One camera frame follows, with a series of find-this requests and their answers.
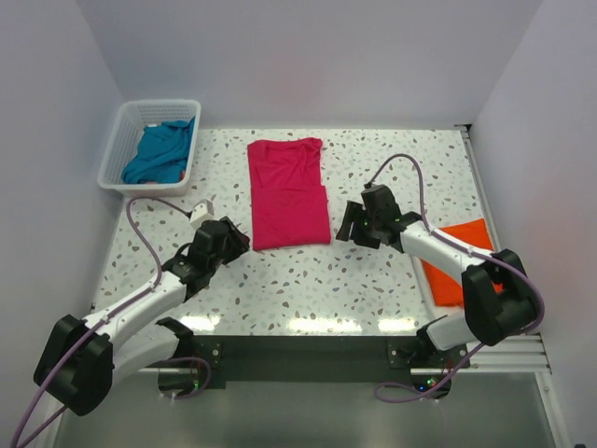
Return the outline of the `magenta t shirt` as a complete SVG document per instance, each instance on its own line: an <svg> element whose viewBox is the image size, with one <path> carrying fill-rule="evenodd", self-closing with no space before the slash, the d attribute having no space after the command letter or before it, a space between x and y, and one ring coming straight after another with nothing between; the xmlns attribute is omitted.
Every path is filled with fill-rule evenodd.
<svg viewBox="0 0 597 448"><path fill-rule="evenodd" d="M323 142L314 137L248 145L256 251L331 242L322 148Z"/></svg>

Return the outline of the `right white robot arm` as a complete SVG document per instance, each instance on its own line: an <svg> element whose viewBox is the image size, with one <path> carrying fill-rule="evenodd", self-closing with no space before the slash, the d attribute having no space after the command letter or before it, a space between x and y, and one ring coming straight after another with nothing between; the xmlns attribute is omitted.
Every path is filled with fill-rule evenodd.
<svg viewBox="0 0 597 448"><path fill-rule="evenodd" d="M431 264L462 288L463 311L417 331L415 354L425 366L437 366L459 345L495 346L543 317L542 299L515 252L467 245L431 226L423 215L403 213L384 185L369 186L361 198L361 203L346 204L338 240L373 249L387 245Z"/></svg>

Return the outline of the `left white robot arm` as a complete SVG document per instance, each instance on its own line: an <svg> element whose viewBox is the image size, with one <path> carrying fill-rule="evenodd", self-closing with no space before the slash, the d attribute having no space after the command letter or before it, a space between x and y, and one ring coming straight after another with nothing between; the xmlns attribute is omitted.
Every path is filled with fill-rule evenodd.
<svg viewBox="0 0 597 448"><path fill-rule="evenodd" d="M83 318L61 318L38 361L35 383L82 416L99 406L120 375L163 359L173 366L187 364L193 343L180 334L166 337L160 354L153 350L140 353L131 339L208 287L220 266L249 248L249 237L227 217L203 222L186 248L165 261L156 277L135 292Z"/></svg>

